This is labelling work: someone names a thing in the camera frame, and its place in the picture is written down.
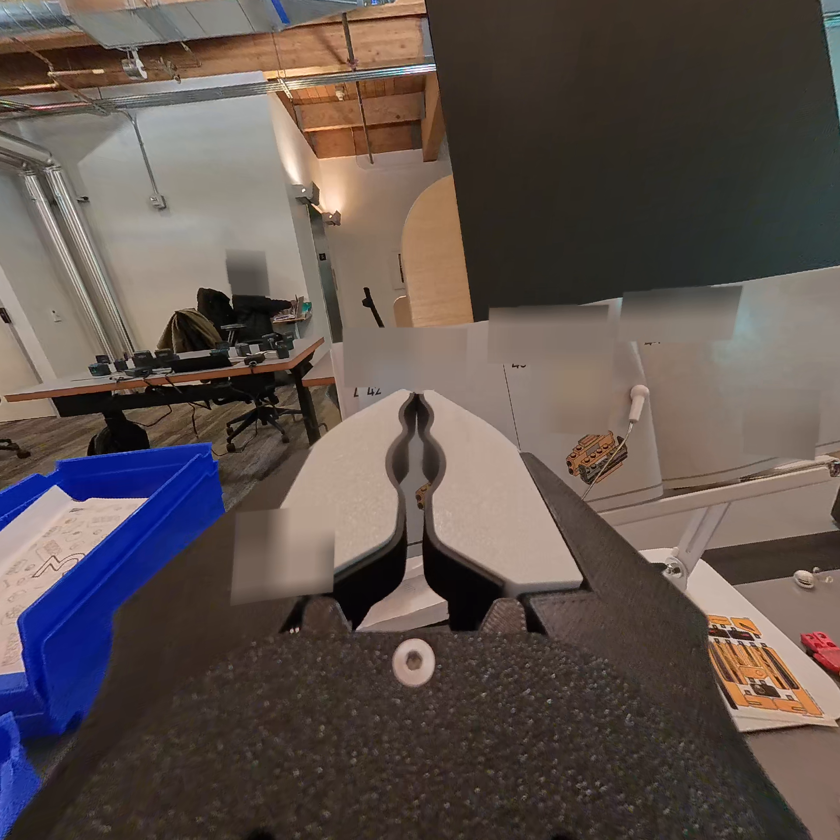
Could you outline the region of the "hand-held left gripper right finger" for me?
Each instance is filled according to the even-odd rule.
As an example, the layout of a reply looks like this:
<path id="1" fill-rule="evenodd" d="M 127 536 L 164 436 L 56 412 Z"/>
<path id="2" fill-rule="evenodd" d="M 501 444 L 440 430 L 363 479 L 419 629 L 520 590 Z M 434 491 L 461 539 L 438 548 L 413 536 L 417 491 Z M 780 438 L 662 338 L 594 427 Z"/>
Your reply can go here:
<path id="1" fill-rule="evenodd" d="M 420 394 L 426 535 L 504 596 L 576 591 L 583 574 L 515 444 L 431 390 Z"/>

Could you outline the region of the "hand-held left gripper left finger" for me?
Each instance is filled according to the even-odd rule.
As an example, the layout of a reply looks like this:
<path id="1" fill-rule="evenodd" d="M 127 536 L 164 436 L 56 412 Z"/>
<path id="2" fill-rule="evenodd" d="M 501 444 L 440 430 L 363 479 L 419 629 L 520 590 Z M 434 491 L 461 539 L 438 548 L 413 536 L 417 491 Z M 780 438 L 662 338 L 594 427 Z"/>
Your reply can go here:
<path id="1" fill-rule="evenodd" d="M 389 550 L 403 535 L 400 483 L 414 396 L 396 391 L 329 431 L 309 450 L 282 502 L 302 535 L 333 537 L 335 573 Z"/>

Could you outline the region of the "blue plastic bin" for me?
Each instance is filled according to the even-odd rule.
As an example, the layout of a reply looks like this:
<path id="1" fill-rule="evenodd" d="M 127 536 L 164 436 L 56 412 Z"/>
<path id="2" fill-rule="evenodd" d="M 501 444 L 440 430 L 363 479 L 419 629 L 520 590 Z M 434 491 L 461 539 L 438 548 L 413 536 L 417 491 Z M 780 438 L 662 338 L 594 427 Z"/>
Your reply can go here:
<path id="1" fill-rule="evenodd" d="M 27 759 L 12 712 L 1 716 L 1 838 L 40 789 L 40 778 Z"/>
<path id="2" fill-rule="evenodd" d="M 88 714 L 106 673 L 116 612 L 224 513 L 209 444 L 58 462 L 2 491 L 2 529 L 59 487 L 73 500 L 146 502 L 17 620 L 24 671 L 1 677 L 1 712 L 23 739 L 56 737 Z"/>

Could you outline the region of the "wood edged office desk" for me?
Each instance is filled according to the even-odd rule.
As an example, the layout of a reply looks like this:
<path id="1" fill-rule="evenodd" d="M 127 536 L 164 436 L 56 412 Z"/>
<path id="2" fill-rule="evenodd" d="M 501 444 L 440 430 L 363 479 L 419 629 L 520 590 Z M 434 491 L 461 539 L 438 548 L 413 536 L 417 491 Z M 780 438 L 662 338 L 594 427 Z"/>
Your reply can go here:
<path id="1" fill-rule="evenodd" d="M 113 381 L 84 377 L 78 380 L 37 384 L 19 392 L 3 394 L 9 403 L 51 401 L 61 418 L 122 413 L 162 406 L 217 404 L 219 400 L 250 404 L 256 392 L 276 383 L 276 373 L 286 372 L 297 389 L 302 422 L 310 445 L 320 440 L 320 424 L 309 389 L 303 383 L 303 367 L 312 360 L 323 338 L 295 343 L 290 357 L 259 361 L 254 366 L 237 365 L 197 373 L 153 374 L 143 378 Z"/>

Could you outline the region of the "grey desk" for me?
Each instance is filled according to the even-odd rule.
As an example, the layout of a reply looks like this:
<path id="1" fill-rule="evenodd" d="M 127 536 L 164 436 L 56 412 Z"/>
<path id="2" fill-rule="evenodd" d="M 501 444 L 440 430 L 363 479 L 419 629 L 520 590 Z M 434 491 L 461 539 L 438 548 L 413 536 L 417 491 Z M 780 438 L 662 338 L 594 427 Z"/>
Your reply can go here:
<path id="1" fill-rule="evenodd" d="M 823 632 L 838 644 L 837 528 L 709 549 L 702 559 L 736 592 L 730 605 L 745 604 L 748 617 L 772 624 L 785 642 L 804 654 L 801 634 Z M 794 572 L 814 567 L 831 574 L 833 583 L 813 590 L 794 583 Z M 812 838 L 838 838 L 838 728 L 784 728 L 745 738 Z"/>

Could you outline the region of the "black office chair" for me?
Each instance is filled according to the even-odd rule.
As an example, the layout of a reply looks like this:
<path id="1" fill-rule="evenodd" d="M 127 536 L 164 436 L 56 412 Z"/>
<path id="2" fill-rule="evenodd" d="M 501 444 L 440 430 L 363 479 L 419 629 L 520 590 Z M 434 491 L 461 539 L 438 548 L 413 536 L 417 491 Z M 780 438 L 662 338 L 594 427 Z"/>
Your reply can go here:
<path id="1" fill-rule="evenodd" d="M 298 422 L 303 419 L 303 412 L 300 408 L 282 406 L 277 392 L 277 383 L 265 385 L 250 400 L 252 407 L 247 412 L 227 421 L 226 452 L 228 454 L 234 454 L 245 449 L 247 444 L 243 444 L 241 448 L 237 448 L 235 440 L 250 427 L 255 429 L 255 433 L 261 427 L 273 427 L 280 433 L 280 440 L 283 444 L 290 442 L 286 427 L 283 426 L 280 419 L 282 417 L 291 417 L 293 421 Z"/>

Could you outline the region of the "white instruction booklet stand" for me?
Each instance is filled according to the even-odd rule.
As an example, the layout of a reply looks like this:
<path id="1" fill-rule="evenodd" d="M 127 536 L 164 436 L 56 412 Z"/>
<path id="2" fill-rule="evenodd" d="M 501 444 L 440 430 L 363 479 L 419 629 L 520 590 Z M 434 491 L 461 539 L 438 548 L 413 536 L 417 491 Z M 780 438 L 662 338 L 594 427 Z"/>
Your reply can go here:
<path id="1" fill-rule="evenodd" d="M 505 438 L 603 510 L 837 452 L 838 315 L 834 267 L 347 328 L 333 371 L 343 419 L 396 392 L 441 396 L 478 418 L 457 450 Z"/>

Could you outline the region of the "dark hanging jacket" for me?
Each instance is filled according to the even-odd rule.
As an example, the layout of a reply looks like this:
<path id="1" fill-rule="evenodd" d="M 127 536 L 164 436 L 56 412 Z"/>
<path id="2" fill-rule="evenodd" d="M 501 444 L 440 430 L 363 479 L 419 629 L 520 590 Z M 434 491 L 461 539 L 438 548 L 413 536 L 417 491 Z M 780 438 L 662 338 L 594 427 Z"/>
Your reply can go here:
<path id="1" fill-rule="evenodd" d="M 197 310 L 213 324 L 221 340 L 231 344 L 242 325 L 227 295 L 219 290 L 202 287 L 197 290 L 196 304 Z"/>

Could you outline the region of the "brown hanging jacket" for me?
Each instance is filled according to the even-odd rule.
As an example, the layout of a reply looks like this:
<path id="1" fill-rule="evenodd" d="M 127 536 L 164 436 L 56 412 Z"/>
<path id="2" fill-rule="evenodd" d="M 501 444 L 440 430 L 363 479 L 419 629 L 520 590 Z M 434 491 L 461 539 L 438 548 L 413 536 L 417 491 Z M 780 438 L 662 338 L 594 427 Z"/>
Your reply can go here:
<path id="1" fill-rule="evenodd" d="M 194 308 L 175 311 L 157 343 L 157 351 L 183 354 L 215 350 L 223 341 L 209 318 Z"/>

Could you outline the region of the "group of dark small devices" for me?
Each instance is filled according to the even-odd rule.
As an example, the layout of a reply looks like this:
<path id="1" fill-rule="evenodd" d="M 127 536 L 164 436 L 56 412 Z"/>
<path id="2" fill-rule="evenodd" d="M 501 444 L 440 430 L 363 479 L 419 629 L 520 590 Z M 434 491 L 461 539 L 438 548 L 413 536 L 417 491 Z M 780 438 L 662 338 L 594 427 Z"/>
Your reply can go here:
<path id="1" fill-rule="evenodd" d="M 173 350 L 156 350 L 153 353 L 138 353 L 128 360 L 111 361 L 107 356 L 97 357 L 88 366 L 92 377 L 109 378 L 113 381 L 129 378 L 143 378 L 165 373 L 185 374 L 224 369 L 237 365 L 254 366 L 259 361 L 279 361 L 291 356 L 295 338 L 290 334 L 275 332 L 251 343 L 238 343 L 228 347 L 205 351 L 175 353 Z"/>

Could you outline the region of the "black bag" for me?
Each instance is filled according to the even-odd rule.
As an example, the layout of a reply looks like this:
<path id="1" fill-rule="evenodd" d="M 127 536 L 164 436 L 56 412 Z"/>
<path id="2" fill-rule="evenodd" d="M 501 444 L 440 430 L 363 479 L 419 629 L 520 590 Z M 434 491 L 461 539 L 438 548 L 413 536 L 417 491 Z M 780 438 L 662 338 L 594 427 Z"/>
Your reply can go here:
<path id="1" fill-rule="evenodd" d="M 87 456 L 111 455 L 151 448 L 144 427 L 122 413 L 104 414 L 105 425 L 91 437 Z"/>

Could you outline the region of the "white printed paper bag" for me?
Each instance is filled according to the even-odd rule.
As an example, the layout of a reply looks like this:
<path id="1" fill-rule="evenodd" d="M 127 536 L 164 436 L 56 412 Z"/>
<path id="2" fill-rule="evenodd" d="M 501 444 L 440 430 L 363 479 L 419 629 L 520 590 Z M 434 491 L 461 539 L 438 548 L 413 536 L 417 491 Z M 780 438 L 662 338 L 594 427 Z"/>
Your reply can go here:
<path id="1" fill-rule="evenodd" d="M 2 676 L 25 670 L 18 629 L 22 612 L 145 502 L 142 497 L 73 500 L 53 486 L 2 529 Z"/>

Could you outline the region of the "orange black sticker sheet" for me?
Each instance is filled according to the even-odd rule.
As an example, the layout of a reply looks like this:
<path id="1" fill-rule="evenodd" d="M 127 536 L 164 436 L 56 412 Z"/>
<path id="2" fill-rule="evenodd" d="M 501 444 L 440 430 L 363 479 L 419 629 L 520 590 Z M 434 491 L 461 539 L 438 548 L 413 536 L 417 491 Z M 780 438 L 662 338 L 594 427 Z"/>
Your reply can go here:
<path id="1" fill-rule="evenodd" d="M 838 728 L 838 688 L 776 627 L 710 614 L 708 651 L 736 729 Z"/>

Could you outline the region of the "red toy minifigure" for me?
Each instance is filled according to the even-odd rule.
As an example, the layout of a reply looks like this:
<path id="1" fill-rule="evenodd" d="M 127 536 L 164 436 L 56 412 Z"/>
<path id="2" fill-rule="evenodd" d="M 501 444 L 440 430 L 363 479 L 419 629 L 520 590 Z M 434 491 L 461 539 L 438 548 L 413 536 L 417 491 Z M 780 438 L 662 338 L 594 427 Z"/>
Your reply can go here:
<path id="1" fill-rule="evenodd" d="M 801 644 L 806 654 L 826 672 L 839 677 L 839 646 L 823 632 L 801 634 Z"/>

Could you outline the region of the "dark panel with wooden rim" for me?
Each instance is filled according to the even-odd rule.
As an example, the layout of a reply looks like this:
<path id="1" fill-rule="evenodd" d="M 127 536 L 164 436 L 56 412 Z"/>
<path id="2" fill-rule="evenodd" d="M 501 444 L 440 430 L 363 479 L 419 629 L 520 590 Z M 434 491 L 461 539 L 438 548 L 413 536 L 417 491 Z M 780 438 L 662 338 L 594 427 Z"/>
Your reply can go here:
<path id="1" fill-rule="evenodd" d="M 474 320 L 838 266 L 821 2 L 425 4 Z"/>

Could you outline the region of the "silver duct pipes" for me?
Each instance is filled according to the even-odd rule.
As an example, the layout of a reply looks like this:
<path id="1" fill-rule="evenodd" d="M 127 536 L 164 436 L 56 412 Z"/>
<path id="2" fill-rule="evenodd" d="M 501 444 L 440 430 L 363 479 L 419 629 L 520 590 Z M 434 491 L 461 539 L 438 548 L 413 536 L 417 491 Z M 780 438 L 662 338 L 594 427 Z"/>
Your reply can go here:
<path id="1" fill-rule="evenodd" d="M 64 168 L 47 149 L 1 132 L 2 159 L 17 165 L 25 193 L 70 283 L 98 346 L 111 356 L 134 350 L 109 273 Z"/>

